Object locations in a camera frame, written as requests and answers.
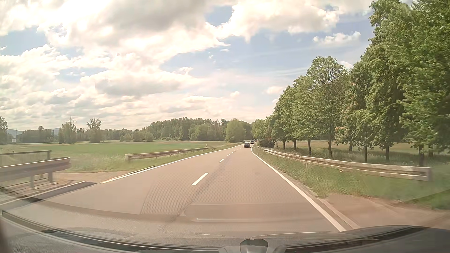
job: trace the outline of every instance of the mountain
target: mountain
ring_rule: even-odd
[[[17,131],[15,129],[7,129],[6,131],[8,134],[12,135],[13,137],[16,137],[16,135],[20,135],[23,133],[23,131]]]

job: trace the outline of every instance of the field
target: field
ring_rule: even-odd
[[[294,153],[292,143],[287,143],[286,150],[280,152]],[[315,157],[328,158],[328,143],[326,141],[312,141],[311,149]],[[345,145],[333,145],[333,158],[352,162],[364,162],[361,151],[354,148],[348,151]],[[272,166],[301,181],[319,197],[328,194],[351,194],[357,196],[371,196],[403,202],[418,203],[432,208],[450,209],[450,156],[435,154],[427,159],[427,165],[433,167],[433,181],[414,181],[379,176],[362,175],[355,172],[340,172],[329,167],[304,165],[291,159],[280,158],[254,148],[254,152]],[[297,142],[297,151],[307,155],[307,143]],[[418,164],[418,151],[410,148],[407,143],[399,143],[391,148],[391,164]],[[369,163],[386,163],[384,151],[374,149],[368,154]]]
[[[153,165],[161,165],[192,155],[211,152],[195,151],[160,158],[139,159],[126,162],[124,154],[152,153],[177,149],[194,149],[202,147],[216,147],[226,149],[236,144],[224,141],[154,141],[154,142],[103,142],[89,143],[78,142],[75,144],[18,144],[0,146],[0,153],[9,153],[13,149],[15,152],[51,150],[51,158],[70,157],[72,168],[65,172],[108,172],[108,171],[133,171]],[[18,154],[14,155],[15,160],[7,160],[3,156],[2,166],[8,163],[33,162],[46,158],[46,154]]]

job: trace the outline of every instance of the row of trees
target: row of trees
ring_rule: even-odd
[[[212,121],[211,119],[191,119],[174,118],[171,120],[152,122],[142,129],[112,130],[101,129],[102,121],[91,118],[86,122],[87,128],[77,128],[72,122],[66,122],[61,126],[58,133],[53,129],[45,129],[43,126],[37,130],[26,130],[16,136],[18,143],[75,143],[77,141],[87,141],[99,143],[102,140],[120,140],[121,142],[153,141],[154,139],[165,140],[226,140],[229,142],[240,142],[249,140],[251,135],[251,124],[248,122],[232,119],[231,121],[221,119]],[[6,136],[8,124],[4,118],[0,117],[0,140],[3,144],[11,143]]]
[[[272,115],[253,123],[252,133],[266,140],[317,137],[364,150],[385,150],[407,141],[419,150],[450,148],[450,4],[398,0],[371,4],[374,38],[348,72],[336,59],[317,57],[306,75],[294,80]]]

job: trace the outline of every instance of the windshield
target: windshield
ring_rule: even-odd
[[[8,252],[427,247],[450,230],[449,10],[0,0]]]

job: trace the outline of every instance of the meadow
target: meadow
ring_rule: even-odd
[[[134,171],[153,165],[161,165],[189,156],[213,151],[194,151],[159,158],[139,159],[125,161],[125,154],[152,153],[178,149],[194,149],[202,147],[215,147],[215,150],[226,149],[237,144],[225,141],[153,141],[153,142],[102,142],[89,143],[77,142],[75,144],[17,144],[2,145],[0,153],[10,153],[38,150],[51,150],[51,158],[70,157],[72,168],[64,172],[109,172],[109,171]],[[1,165],[17,163],[29,163],[46,159],[45,153],[17,154],[14,156],[2,156]]]
[[[297,151],[292,143],[286,143],[286,150],[279,143],[280,152],[307,155],[307,142],[297,142]],[[386,161],[384,151],[379,148],[368,152],[369,163],[389,163],[397,165],[417,166],[419,155],[416,149],[408,143],[395,144],[390,149],[390,161]],[[312,141],[312,156],[328,157],[328,143],[326,141]],[[421,206],[439,209],[450,209],[450,155],[434,154],[433,158],[426,155],[426,165],[432,167],[432,181],[415,181],[407,179],[388,178],[363,175],[356,172],[340,172],[337,169],[314,165],[267,154],[255,147],[253,151],[270,165],[285,172],[292,178],[308,186],[319,197],[325,198],[329,194],[351,194],[364,197],[379,197],[417,203]],[[333,145],[333,159],[364,162],[362,151],[354,148],[348,151],[347,145]]]

